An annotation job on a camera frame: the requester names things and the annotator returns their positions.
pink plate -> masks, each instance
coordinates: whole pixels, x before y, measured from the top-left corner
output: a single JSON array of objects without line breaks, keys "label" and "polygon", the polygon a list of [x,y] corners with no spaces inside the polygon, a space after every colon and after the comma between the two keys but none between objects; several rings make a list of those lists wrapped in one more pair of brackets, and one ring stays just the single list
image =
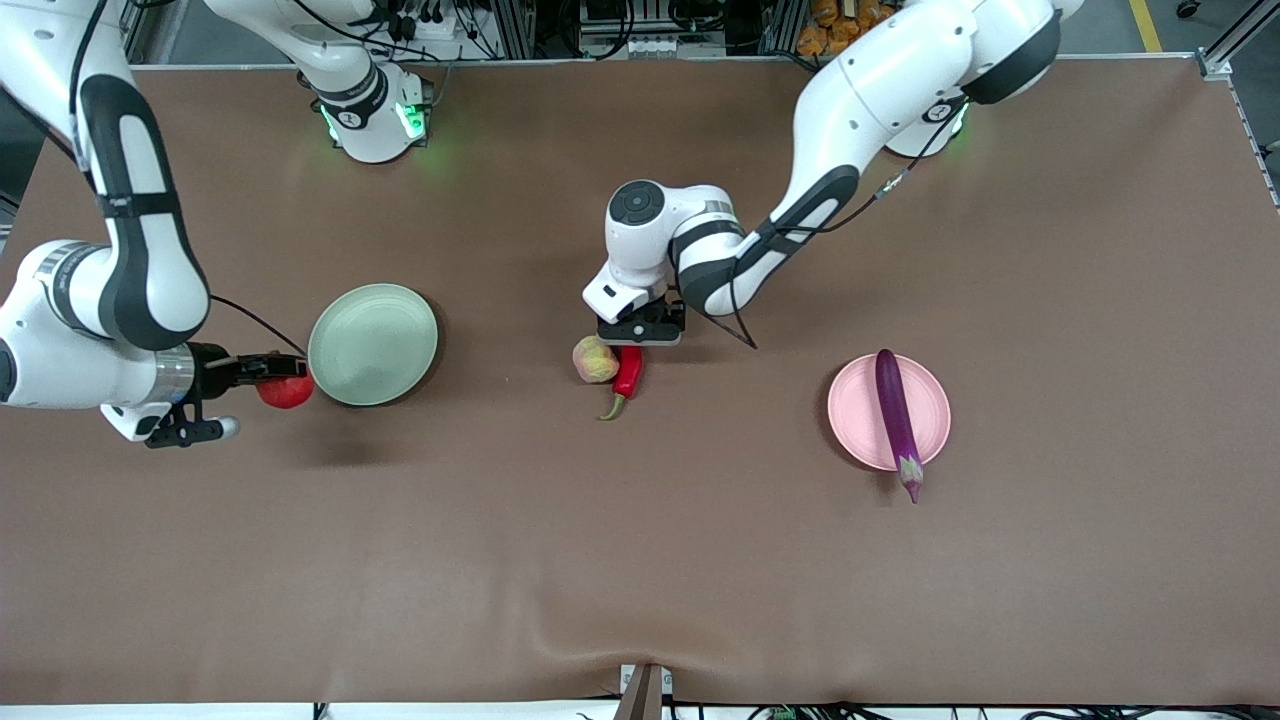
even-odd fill
[{"label": "pink plate", "polygon": [[[920,460],[928,462],[938,456],[951,433],[951,405],[937,378],[923,365],[899,355],[897,366],[902,374],[906,410],[911,414],[915,448],[920,451]],[[827,416],[836,439],[854,457],[877,470],[897,469],[876,395],[874,355],[854,360],[836,375],[827,393]]]}]

yellow floor line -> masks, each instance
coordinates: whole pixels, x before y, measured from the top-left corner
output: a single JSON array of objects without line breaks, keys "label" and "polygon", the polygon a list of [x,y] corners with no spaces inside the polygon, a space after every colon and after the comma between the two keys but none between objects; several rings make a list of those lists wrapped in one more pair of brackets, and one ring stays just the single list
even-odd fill
[{"label": "yellow floor line", "polygon": [[1147,0],[1129,0],[1129,9],[1133,10],[1133,19],[1138,23],[1138,35],[1142,36],[1142,46],[1147,53],[1162,53],[1160,36],[1156,35],[1156,23],[1151,22],[1151,9]]}]

brown table mat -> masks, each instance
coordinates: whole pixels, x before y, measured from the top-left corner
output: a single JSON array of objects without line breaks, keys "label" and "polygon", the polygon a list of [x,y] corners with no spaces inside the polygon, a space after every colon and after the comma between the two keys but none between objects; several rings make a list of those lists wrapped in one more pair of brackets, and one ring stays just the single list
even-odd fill
[{"label": "brown table mat", "polygon": [[[380,167],[292,72],[138,77],[216,292],[305,341],[403,283],[444,348],[392,407],[234,392],[243,436],[188,451],[3,409],[0,701],[595,696],[654,660],[719,702],[1280,703],[1280,219],[1194,63],[1061,61],[974,108],[768,284],[759,352],[691,320],[612,424],[568,361],[609,195],[718,183],[754,227],[803,72],[465,67]],[[55,237],[106,236],[46,152],[5,292]],[[218,306],[198,340],[278,347]],[[954,410],[918,507],[824,429],[884,346]]]}]

chili pepper stem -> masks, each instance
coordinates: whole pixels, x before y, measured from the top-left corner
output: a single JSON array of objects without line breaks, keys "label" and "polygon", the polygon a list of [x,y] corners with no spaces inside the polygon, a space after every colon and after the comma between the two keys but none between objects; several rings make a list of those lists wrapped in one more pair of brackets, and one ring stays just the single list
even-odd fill
[{"label": "chili pepper stem", "polygon": [[627,401],[627,396],[621,392],[613,393],[613,407],[605,415],[600,415],[602,420],[612,420],[622,413],[622,404]]}]

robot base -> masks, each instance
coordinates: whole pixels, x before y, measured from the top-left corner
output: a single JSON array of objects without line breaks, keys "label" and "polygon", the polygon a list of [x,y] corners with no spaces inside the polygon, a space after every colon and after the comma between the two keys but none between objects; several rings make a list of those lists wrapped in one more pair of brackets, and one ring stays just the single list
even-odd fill
[{"label": "robot base", "polygon": [[365,127],[344,127],[340,113],[337,120],[323,113],[333,146],[370,164],[394,160],[410,147],[426,147],[435,102],[435,86],[430,82],[397,65],[380,63],[379,68],[387,74],[390,91]]}]

